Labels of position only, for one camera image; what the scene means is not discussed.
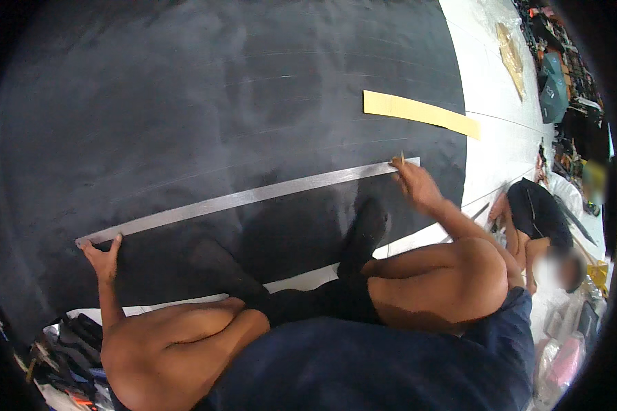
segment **dark hair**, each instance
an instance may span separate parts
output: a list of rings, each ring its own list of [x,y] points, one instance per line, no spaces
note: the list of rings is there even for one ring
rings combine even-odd
[[[569,294],[571,294],[572,292],[576,291],[581,284],[583,284],[583,280],[585,279],[585,276],[588,274],[588,265],[585,262],[585,259],[583,259],[583,257],[580,255],[579,252],[571,252],[569,254],[569,258],[574,260],[575,266],[576,266],[576,275],[575,275],[575,286],[571,289],[568,289],[567,292]]]

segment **person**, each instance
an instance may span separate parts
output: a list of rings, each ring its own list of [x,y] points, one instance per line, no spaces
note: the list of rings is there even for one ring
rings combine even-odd
[[[537,291],[533,265],[539,258],[548,258],[556,265],[559,283],[567,292],[576,291],[583,282],[585,265],[573,249],[567,219],[548,190],[527,178],[521,179],[496,200],[489,219],[497,218],[505,227],[507,250],[521,270],[526,270],[531,294]]]
[[[330,352],[327,347],[315,347],[315,344],[336,343],[332,337],[338,338],[340,343],[353,343],[354,337],[368,339],[365,329],[352,330],[350,337],[334,335],[358,324],[372,327],[369,331],[374,338],[370,337],[369,342],[380,338],[404,341],[402,347],[386,341],[387,346],[377,347],[381,350],[400,353],[411,347],[411,352],[404,352],[407,362],[402,366],[387,364],[391,368],[398,367],[398,376],[409,377],[406,368],[411,364],[418,366],[429,360],[432,361],[429,367],[436,367],[441,357],[444,357],[443,371],[448,372],[456,364],[448,358],[449,354],[458,352],[456,357],[461,360],[477,355],[478,364],[472,368],[465,366],[467,373],[474,368],[474,372],[489,367],[497,371],[503,369],[503,372],[510,370],[514,375],[510,379],[515,386],[512,389],[520,391],[518,402],[524,402],[524,394],[530,391],[528,375],[532,373],[530,365],[534,360],[529,359],[533,350],[528,325],[530,297],[521,291],[524,290],[523,278],[518,266],[490,234],[441,196],[425,169],[399,159],[393,159],[392,165],[399,170],[395,179],[411,204],[435,218],[454,242],[422,247],[385,260],[372,259],[372,251],[384,234],[386,218],[376,203],[370,202],[359,212],[347,236],[338,278],[312,291],[283,290],[270,295],[251,292],[255,291],[255,286],[235,287],[234,293],[241,298],[231,295],[220,302],[181,304],[124,317],[114,293],[121,236],[114,240],[108,252],[99,251],[91,244],[82,245],[99,280],[104,327],[101,359],[117,398],[134,411],[189,410],[206,396],[212,407],[223,409],[286,409],[301,404],[299,408],[309,409],[311,407],[305,406],[316,405],[315,401],[338,409],[352,408],[347,406],[347,400],[339,405],[332,403],[339,402],[339,396],[346,399],[352,393],[352,383],[360,395],[371,389],[359,386],[361,381],[357,382],[356,375],[365,375],[368,366],[371,372],[379,369],[379,364],[367,364],[375,360],[374,354],[363,352],[359,358],[361,363],[354,366],[351,373],[346,369],[336,373],[347,374],[342,375],[343,381],[337,382],[334,380],[336,374],[323,371],[339,363],[334,355],[340,360],[354,361],[352,354],[356,350],[345,355],[338,350]],[[204,263],[207,265],[204,269],[211,271],[220,264],[233,267],[226,251],[216,252],[214,245],[202,247],[198,255],[210,250],[210,254],[204,254],[206,260],[210,260],[209,255],[219,254],[213,259],[217,263]],[[235,283],[248,282],[244,273],[232,271],[235,274],[227,275],[236,278]],[[311,325],[315,317],[330,317],[344,325],[337,324],[337,332],[331,323]],[[282,325],[288,322],[294,322],[292,327]],[[304,327],[302,324],[307,322],[309,325]],[[325,325],[330,332],[320,331]],[[460,348],[455,345],[460,339],[453,334],[462,332],[462,341],[468,341],[464,344],[468,348],[459,352]],[[264,338],[266,333],[269,338],[265,341],[270,345],[257,345],[256,349],[262,352],[253,357],[245,356],[241,366],[246,371],[244,374],[236,372],[232,363],[243,356],[238,354],[255,340]],[[422,341],[427,346],[421,347]],[[419,355],[428,346],[434,349],[431,359]],[[307,362],[318,360],[320,353],[327,362],[313,364],[311,369],[315,372],[303,374],[309,366]],[[493,364],[484,365],[486,360]],[[227,368],[229,377],[223,375]],[[413,372],[420,373],[419,368]],[[268,372],[273,374],[269,381],[265,376]],[[327,391],[323,393],[319,378],[322,374],[328,377],[324,386]],[[214,387],[218,378],[227,383]],[[452,378],[460,388],[467,386],[462,374],[452,374]],[[505,381],[498,375],[493,380],[498,384]],[[388,383],[371,383],[388,387]],[[403,381],[404,385],[410,383],[410,380]],[[337,389],[339,384],[342,384],[342,392]],[[260,390],[263,385],[266,392]],[[432,385],[432,382],[426,383],[425,387]],[[286,399],[275,403],[275,393],[280,387]],[[496,390],[491,385],[487,388]],[[214,395],[208,395],[211,389]],[[309,392],[317,396],[307,400]],[[385,394],[377,390],[376,395]],[[497,398],[491,402],[484,400],[485,403],[494,403],[506,394],[494,396]]]

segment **black shorts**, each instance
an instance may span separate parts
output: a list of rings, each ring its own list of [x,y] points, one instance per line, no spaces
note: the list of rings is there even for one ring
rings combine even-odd
[[[507,190],[507,201],[512,211],[512,223],[517,230],[525,233],[530,239],[539,239],[543,235],[535,229],[535,196],[540,195],[528,179],[522,179]]]
[[[313,317],[382,324],[368,293],[368,279],[360,274],[335,279],[310,291],[281,290],[246,303],[247,308],[265,314],[271,327]]]

